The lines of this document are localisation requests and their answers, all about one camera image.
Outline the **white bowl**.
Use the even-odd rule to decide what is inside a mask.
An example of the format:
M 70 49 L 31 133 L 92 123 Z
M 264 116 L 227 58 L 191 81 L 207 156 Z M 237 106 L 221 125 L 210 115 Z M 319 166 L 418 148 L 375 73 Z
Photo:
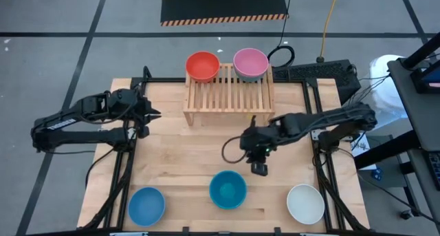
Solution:
M 308 184 L 291 188 L 286 199 L 289 214 L 299 223 L 312 225 L 319 222 L 325 212 L 320 192 Z

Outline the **pink bowl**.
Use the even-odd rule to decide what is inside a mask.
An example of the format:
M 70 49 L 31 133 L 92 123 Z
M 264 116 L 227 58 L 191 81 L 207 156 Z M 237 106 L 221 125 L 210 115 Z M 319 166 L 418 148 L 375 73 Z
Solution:
M 258 76 L 267 72 L 269 61 L 262 51 L 244 48 L 234 55 L 233 66 L 235 71 L 245 76 Z

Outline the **grey desk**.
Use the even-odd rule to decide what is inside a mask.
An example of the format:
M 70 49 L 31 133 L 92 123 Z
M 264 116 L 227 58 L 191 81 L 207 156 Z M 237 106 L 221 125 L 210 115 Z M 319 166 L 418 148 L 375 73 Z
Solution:
M 413 127 L 412 132 L 419 141 L 419 146 L 409 148 L 407 154 L 440 232 L 440 191 L 428 166 L 428 156 L 440 153 L 440 94 L 418 93 L 412 80 L 416 67 L 407 68 L 403 62 L 399 58 L 388 62 L 387 66 Z

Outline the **black monitor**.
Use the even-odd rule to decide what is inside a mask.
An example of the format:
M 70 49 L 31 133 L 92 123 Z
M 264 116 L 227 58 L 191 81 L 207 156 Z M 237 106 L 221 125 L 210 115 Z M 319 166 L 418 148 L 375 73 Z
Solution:
M 416 69 L 411 80 L 419 94 L 440 94 L 440 67 Z

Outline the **wooden slatted shelf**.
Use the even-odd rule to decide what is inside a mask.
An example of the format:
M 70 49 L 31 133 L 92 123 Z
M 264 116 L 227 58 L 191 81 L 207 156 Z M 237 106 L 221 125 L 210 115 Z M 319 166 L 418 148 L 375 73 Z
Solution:
M 262 79 L 253 83 L 242 81 L 231 63 L 221 64 L 217 76 L 209 83 L 187 75 L 183 114 L 190 126 L 196 115 L 208 114 L 259 116 L 267 121 L 275 114 L 272 70 L 268 69 Z

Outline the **white bag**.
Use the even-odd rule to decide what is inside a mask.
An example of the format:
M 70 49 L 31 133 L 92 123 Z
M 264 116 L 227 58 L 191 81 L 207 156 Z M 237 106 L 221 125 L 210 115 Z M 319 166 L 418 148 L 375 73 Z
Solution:
M 386 54 L 373 59 L 369 64 L 368 75 L 359 80 L 361 91 L 356 92 L 346 102 L 346 105 L 352 102 L 367 104 L 375 112 L 377 120 L 375 129 L 408 117 L 395 83 L 388 71 L 388 62 L 396 61 L 401 57 Z

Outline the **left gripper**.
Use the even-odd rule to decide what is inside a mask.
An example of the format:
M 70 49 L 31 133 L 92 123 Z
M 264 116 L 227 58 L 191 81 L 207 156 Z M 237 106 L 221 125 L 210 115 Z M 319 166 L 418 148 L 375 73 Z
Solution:
M 160 111 L 152 107 L 148 98 L 140 100 L 140 92 L 137 89 L 118 89 L 116 91 L 115 112 L 118 115 L 115 120 L 133 120 L 139 121 L 139 125 L 146 126 L 152 120 L 161 118 Z M 139 102 L 139 110 L 143 114 L 139 115 L 136 106 Z

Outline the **white paper sheet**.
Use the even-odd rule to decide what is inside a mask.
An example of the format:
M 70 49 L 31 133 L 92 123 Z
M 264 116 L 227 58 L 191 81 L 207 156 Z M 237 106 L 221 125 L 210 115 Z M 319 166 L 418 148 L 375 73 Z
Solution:
M 368 142 L 352 142 L 351 143 L 351 153 L 353 157 L 363 154 L 370 149 Z

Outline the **black hazard-striped floor mat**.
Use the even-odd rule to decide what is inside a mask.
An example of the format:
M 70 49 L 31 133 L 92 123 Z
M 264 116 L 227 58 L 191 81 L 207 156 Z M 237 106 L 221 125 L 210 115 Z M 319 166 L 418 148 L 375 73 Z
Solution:
M 160 25 L 284 20 L 285 0 L 162 0 Z

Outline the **red bowl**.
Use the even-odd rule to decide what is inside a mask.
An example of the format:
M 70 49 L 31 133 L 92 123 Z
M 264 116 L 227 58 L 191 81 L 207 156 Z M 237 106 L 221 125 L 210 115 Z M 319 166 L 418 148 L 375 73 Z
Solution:
M 209 83 L 218 74 L 220 62 L 211 52 L 200 51 L 191 54 L 186 60 L 186 73 L 193 80 Z

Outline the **teal bowl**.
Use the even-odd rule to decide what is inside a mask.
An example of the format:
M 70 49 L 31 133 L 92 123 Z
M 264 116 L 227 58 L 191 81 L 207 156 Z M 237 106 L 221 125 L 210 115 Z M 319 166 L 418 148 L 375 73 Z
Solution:
M 231 170 L 217 173 L 209 186 L 210 199 L 216 206 L 225 210 L 240 207 L 246 199 L 247 192 L 243 176 Z

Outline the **black desk leg bar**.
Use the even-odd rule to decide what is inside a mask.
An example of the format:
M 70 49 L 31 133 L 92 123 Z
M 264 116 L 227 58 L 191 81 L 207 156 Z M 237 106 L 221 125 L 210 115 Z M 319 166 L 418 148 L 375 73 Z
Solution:
M 368 151 L 354 157 L 357 170 L 381 162 L 387 158 L 396 156 L 411 149 L 420 148 L 421 144 L 414 130 L 408 131 L 384 144 L 369 149 Z

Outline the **blue bowl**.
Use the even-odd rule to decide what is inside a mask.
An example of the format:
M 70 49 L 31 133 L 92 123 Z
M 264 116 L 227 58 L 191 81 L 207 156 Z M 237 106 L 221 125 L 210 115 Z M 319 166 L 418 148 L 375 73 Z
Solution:
M 136 191 L 129 202 L 131 221 L 142 227 L 158 223 L 166 209 L 165 197 L 160 190 L 147 186 Z

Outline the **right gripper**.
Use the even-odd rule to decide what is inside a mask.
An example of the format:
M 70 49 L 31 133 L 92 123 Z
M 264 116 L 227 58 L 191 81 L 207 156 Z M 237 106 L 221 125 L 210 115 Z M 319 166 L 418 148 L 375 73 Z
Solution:
M 256 121 L 252 120 L 250 126 L 241 134 L 239 147 L 244 151 L 255 151 L 257 147 L 264 148 L 266 152 L 276 151 L 278 148 L 276 141 L 280 135 L 279 125 L 269 124 L 265 127 L 257 127 Z M 267 176 L 268 167 L 265 162 L 266 155 L 264 153 L 247 154 L 247 163 L 251 165 L 253 174 Z

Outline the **black keyboard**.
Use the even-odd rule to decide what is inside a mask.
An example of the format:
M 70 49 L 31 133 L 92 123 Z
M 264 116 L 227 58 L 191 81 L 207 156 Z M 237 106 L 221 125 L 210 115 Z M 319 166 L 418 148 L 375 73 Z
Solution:
M 427 152 L 426 163 L 434 185 L 440 191 L 440 152 Z

